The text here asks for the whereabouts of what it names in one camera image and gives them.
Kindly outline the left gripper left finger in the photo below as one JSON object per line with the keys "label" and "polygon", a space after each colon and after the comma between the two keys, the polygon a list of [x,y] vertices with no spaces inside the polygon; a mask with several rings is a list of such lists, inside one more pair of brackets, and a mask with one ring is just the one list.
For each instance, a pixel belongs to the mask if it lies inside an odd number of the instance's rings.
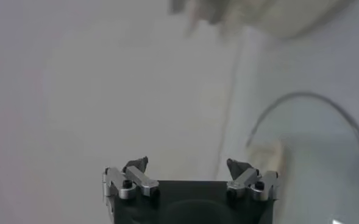
{"label": "left gripper left finger", "polygon": [[106,206],[109,199],[117,196],[122,200],[131,200],[139,191],[149,198],[160,194],[159,182],[145,175],[149,159],[147,156],[130,160],[122,169],[107,167],[102,173],[102,197]]}

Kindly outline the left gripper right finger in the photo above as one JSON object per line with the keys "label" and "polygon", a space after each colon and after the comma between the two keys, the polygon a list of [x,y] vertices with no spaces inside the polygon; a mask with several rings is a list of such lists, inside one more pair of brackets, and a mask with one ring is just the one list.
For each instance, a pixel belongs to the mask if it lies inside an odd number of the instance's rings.
{"label": "left gripper right finger", "polygon": [[227,196],[237,200],[247,194],[255,201],[277,199],[279,175],[276,171],[268,170],[262,174],[249,163],[227,160],[227,167],[232,180],[227,182]]}

